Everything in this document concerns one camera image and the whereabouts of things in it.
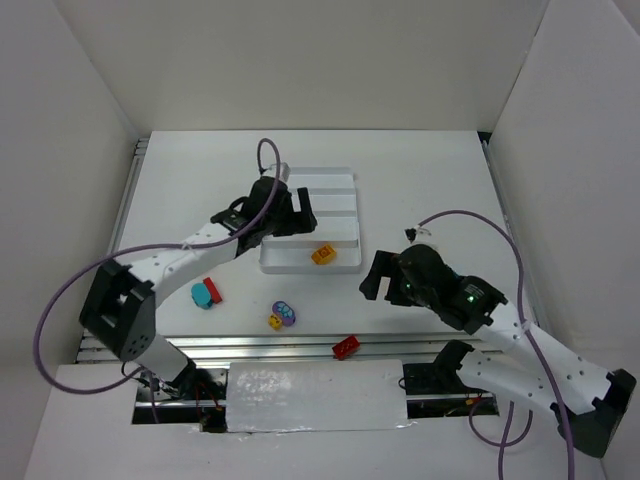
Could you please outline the red curved lego brick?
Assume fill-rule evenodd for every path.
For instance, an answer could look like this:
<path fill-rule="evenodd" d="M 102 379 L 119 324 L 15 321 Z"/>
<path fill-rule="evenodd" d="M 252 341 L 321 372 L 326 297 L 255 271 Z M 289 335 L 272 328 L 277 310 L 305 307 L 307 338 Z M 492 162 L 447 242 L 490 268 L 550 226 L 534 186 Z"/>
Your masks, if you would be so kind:
<path fill-rule="evenodd" d="M 333 356 L 337 360 L 345 360 L 354 355 L 360 348 L 361 343 L 355 335 L 350 335 L 332 347 Z"/>

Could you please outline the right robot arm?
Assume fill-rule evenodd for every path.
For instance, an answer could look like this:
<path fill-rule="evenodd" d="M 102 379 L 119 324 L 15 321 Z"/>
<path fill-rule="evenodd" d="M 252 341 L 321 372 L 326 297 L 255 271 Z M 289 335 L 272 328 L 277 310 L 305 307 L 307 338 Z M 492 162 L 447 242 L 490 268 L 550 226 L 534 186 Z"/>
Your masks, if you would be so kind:
<path fill-rule="evenodd" d="M 571 436 L 578 451 L 593 458 L 605 455 L 636 387 L 629 372 L 599 367 L 537 325 L 521 324 L 517 307 L 502 292 L 479 277 L 455 273 L 426 244 L 401 253 L 376 252 L 359 286 L 366 299 L 377 298 L 382 279 L 389 281 L 385 301 L 427 308 L 447 326 L 519 364 L 492 360 L 470 344 L 452 340 L 426 373 L 411 367 L 405 386 L 479 389 L 522 402 L 555 419 L 559 434 Z"/>

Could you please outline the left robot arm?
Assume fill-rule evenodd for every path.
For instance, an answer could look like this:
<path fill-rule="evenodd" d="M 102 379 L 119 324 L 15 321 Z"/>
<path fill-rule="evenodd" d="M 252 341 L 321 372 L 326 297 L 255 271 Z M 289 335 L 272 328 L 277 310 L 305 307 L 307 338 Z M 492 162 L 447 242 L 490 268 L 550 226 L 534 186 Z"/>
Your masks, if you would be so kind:
<path fill-rule="evenodd" d="M 164 300 L 215 267 L 259 246 L 267 236 L 311 233 L 317 226 L 306 188 L 264 175 L 175 247 L 130 264 L 110 259 L 96 271 L 80 314 L 81 325 L 122 362 L 150 371 L 178 396 L 204 378 L 178 347 L 156 329 Z"/>

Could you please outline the small yellow lego cube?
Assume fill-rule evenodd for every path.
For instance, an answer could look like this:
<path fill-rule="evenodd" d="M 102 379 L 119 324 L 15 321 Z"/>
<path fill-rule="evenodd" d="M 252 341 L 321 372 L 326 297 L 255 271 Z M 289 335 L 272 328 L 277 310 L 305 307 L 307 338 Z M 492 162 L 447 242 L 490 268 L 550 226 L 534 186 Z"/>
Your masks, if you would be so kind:
<path fill-rule="evenodd" d="M 283 327 L 283 321 L 276 315 L 270 315 L 268 318 L 269 326 L 274 330 L 280 330 Z"/>

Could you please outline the purple flower lego brick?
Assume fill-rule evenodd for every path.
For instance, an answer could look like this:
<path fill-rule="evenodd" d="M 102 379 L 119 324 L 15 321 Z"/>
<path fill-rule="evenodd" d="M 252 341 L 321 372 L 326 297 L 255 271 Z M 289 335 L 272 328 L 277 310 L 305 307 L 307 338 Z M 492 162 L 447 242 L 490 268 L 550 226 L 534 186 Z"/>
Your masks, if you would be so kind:
<path fill-rule="evenodd" d="M 282 300 L 273 303 L 272 314 L 279 318 L 286 327 L 291 327 L 296 322 L 295 311 L 289 304 Z"/>

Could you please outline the yellow rounded lego brick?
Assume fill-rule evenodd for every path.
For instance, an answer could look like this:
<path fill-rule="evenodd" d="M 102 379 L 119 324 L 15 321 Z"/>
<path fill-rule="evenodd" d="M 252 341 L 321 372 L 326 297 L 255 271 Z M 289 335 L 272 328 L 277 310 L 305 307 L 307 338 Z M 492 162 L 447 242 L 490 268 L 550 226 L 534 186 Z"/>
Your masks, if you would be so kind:
<path fill-rule="evenodd" d="M 336 250 L 330 244 L 325 244 L 312 253 L 311 260 L 316 265 L 327 265 L 333 262 L 336 257 Z"/>

